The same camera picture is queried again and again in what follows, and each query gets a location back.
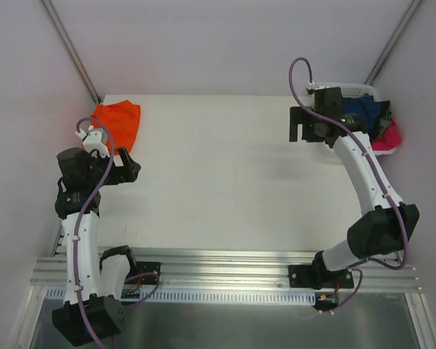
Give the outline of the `navy blue t-shirt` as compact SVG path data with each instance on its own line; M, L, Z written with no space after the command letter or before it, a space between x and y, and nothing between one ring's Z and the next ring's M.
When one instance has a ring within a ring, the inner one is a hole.
M381 103L375 101L371 95L363 95L357 98L344 97L345 113L355 113L360 116L368 131L374 127L375 121L382 109Z

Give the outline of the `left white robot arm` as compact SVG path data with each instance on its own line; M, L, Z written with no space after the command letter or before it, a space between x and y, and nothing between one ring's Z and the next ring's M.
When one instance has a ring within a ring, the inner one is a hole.
M117 151L120 166L97 150L69 148L57 155L61 177L55 211L64 233L67 278L63 305L52 312L52 323L74 347L100 344L123 331L122 289L138 273L129 246L98 252L101 187L134 182L141 169L127 149Z

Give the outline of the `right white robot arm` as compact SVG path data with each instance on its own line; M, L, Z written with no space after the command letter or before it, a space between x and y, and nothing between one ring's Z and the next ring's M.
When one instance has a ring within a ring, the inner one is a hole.
M292 142L325 143L341 160L360 204L361 217L336 246L315 254L309 265L290 265L292 288L354 287L351 270L368 261L382 264L381 255L407 252L419 221L415 204L406 204L392 188L371 147L366 125L347 112L342 88L310 87L312 105L290 109Z

